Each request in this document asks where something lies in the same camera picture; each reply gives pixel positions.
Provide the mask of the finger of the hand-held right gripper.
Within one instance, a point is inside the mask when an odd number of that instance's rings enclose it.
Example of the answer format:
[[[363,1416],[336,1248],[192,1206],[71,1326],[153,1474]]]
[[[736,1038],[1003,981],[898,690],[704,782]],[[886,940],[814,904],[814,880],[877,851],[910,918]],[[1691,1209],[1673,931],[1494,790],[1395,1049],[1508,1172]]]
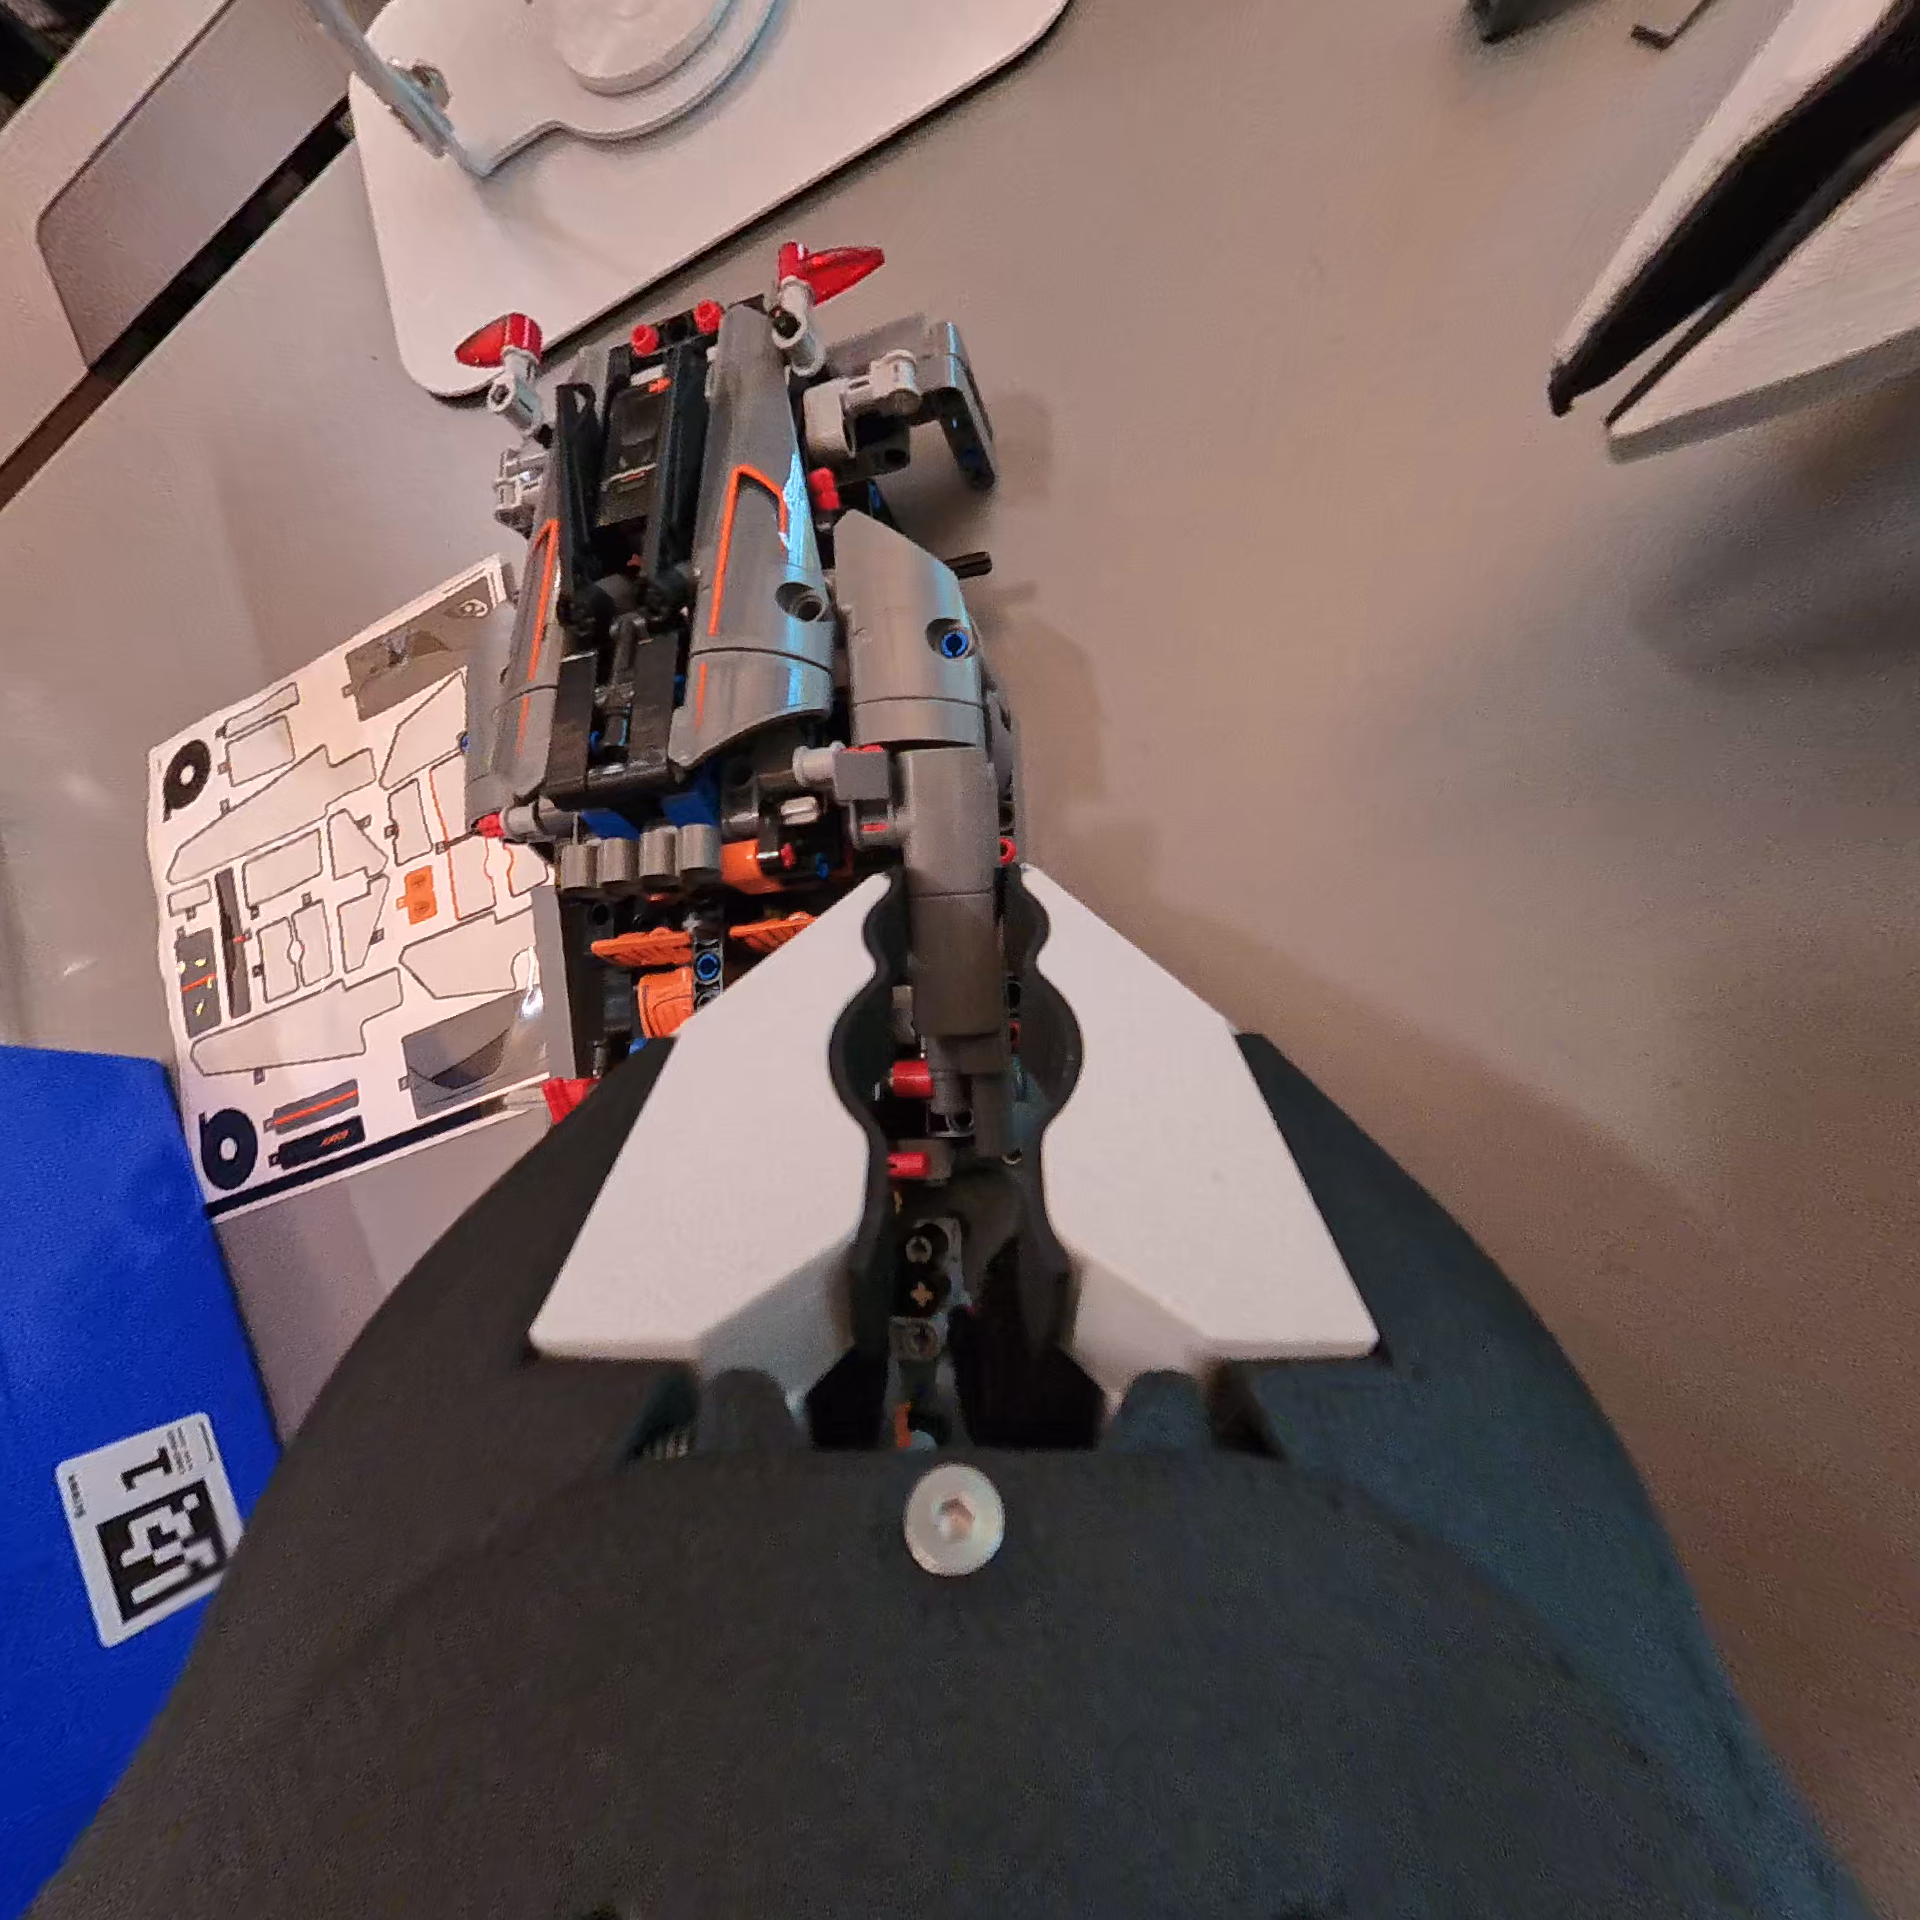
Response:
[[[1607,444],[1701,444],[1918,373],[1918,160],[1885,157],[1606,424]]]
[[[1549,410],[1656,354],[1647,383],[1885,157],[1918,160],[1918,2],[1793,2],[1576,309]]]

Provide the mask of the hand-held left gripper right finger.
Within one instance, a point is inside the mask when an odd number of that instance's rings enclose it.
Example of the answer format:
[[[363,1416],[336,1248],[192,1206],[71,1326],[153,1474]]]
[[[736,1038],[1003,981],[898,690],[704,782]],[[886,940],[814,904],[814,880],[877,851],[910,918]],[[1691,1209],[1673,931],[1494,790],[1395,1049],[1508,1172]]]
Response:
[[[1231,1021],[1044,869],[1020,893],[1079,1045],[1039,1189],[1072,1282],[1062,1350],[1101,1413],[1143,1375],[1372,1359],[1379,1321]]]

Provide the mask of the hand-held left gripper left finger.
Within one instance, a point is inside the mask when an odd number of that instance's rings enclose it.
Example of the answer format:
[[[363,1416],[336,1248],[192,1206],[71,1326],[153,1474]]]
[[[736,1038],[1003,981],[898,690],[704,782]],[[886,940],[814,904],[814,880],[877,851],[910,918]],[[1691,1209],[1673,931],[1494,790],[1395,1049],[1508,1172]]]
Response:
[[[828,1045],[877,981],[867,878],[650,1047],[658,1075],[530,1323],[539,1356],[761,1372],[791,1410],[851,1347],[870,1136]]]

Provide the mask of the grey lego door panel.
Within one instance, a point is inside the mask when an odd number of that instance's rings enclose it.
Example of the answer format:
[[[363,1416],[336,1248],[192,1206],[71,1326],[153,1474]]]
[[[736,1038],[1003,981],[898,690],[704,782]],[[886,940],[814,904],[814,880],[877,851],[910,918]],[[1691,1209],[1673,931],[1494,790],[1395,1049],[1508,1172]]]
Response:
[[[997,762],[976,744],[840,747],[832,794],[847,803],[859,851],[898,855],[926,1117],[997,1162],[1016,1145]]]

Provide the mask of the grey black lego car model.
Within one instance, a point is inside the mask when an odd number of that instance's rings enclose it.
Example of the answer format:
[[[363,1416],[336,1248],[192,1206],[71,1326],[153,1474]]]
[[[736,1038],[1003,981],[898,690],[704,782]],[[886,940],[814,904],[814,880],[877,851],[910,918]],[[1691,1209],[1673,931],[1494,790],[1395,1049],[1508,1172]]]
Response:
[[[603,373],[539,394],[542,328],[468,333],[489,410],[519,429],[495,518],[526,539],[513,638],[474,668],[467,820],[549,858],[542,983],[565,1015],[542,1084],[565,1125],[867,878],[877,981],[828,1045],[870,1136],[847,1253],[851,1347],[805,1397],[817,1447],[1091,1447],[1098,1387],[1062,1350],[1069,1261],[1039,1132],[1072,1084],[1072,1017],[1039,983],[1020,893],[1019,747],[966,579],[989,554],[910,539],[883,478],[934,429],[969,490],[997,438],[961,333],[908,317],[824,342],[826,299],[879,248],[784,242],[766,295],[629,328]],[[937,1132],[905,993],[894,851],[859,851],[840,747],[986,747],[998,780],[1003,993],[1016,1145]]]

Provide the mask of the white sticker sheet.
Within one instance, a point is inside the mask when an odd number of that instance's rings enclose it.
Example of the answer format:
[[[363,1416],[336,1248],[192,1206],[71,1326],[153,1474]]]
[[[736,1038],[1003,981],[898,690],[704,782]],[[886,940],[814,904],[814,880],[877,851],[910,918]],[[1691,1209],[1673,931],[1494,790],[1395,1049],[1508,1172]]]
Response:
[[[539,1106],[549,858],[467,820],[467,566],[152,752],[148,862],[212,1220]]]

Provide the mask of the blue plastic bin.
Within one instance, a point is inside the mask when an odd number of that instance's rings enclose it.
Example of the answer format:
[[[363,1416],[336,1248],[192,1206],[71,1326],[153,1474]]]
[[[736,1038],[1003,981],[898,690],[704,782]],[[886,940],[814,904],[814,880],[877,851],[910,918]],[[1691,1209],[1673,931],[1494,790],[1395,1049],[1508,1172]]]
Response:
[[[4,1047],[4,1918],[124,1777],[275,1465],[164,1068]]]

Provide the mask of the white metal stand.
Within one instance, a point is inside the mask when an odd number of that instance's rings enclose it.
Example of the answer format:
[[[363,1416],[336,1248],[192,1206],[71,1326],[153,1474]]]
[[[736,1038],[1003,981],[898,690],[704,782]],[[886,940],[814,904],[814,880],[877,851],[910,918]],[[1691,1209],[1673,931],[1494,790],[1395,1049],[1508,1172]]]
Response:
[[[350,124],[402,373],[565,342],[1020,59],[1062,2],[348,2]]]

